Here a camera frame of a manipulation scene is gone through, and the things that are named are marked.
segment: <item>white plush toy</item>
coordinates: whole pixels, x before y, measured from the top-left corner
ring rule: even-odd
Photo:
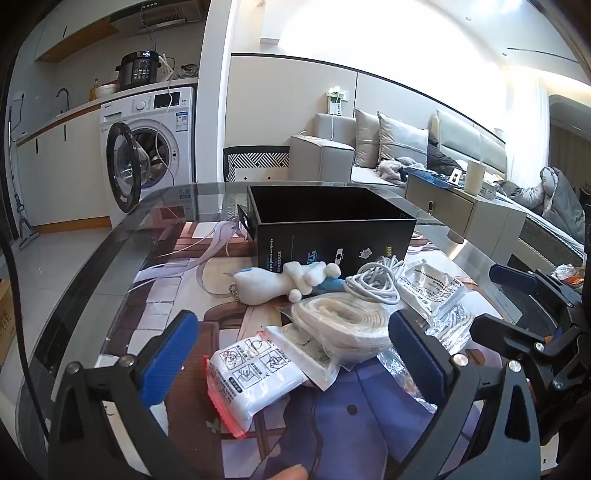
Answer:
[[[246,305],[260,305],[281,295],[287,295],[290,302],[295,303],[302,296],[312,293],[312,288],[320,285],[327,277],[339,276],[340,268],[334,263],[300,265],[299,262],[289,262],[283,265],[283,273],[252,267],[234,274],[233,294]]]

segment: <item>range hood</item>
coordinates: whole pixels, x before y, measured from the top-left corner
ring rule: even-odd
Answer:
[[[200,0],[144,1],[111,15],[110,24],[126,35],[148,33],[204,20]]]

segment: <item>brown curtain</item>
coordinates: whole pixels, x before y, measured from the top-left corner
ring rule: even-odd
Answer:
[[[591,142],[550,125],[549,165],[562,170],[578,195],[580,188],[591,185]]]

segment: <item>red-edged packet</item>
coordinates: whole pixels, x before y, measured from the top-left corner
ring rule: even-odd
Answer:
[[[255,413],[307,377],[262,332],[215,352],[207,363],[207,394],[237,439],[248,436]]]

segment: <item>white bowl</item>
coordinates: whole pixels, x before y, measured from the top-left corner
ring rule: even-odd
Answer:
[[[116,83],[109,83],[107,85],[101,85],[97,87],[95,90],[95,95],[97,98],[103,98],[108,95],[113,95],[117,91],[117,84]]]

